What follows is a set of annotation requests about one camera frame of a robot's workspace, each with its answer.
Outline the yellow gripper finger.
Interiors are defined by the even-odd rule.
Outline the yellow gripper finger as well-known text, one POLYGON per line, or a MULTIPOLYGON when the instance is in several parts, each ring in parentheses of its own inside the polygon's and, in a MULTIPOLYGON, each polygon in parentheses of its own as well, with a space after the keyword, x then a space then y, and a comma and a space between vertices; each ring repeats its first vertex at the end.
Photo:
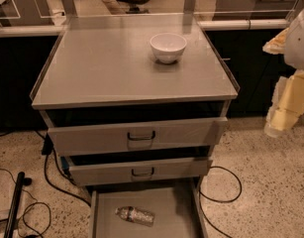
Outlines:
POLYGON ((286 36, 288 33, 288 28, 282 30, 274 38, 268 41, 262 50, 271 55, 281 55, 284 53, 286 36))
POLYGON ((296 70, 289 78, 281 76, 271 101, 264 133, 277 138, 290 130, 304 114, 304 70, 296 70))

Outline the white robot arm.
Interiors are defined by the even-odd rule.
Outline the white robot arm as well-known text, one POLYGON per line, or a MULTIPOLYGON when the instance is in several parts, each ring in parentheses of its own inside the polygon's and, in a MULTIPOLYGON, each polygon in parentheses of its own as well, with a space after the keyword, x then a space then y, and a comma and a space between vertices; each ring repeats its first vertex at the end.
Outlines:
POLYGON ((267 42, 262 50, 272 55, 283 54, 284 62, 295 69, 289 78, 281 76, 277 81, 266 115, 264 133, 277 138, 304 114, 304 8, 289 27, 267 42))

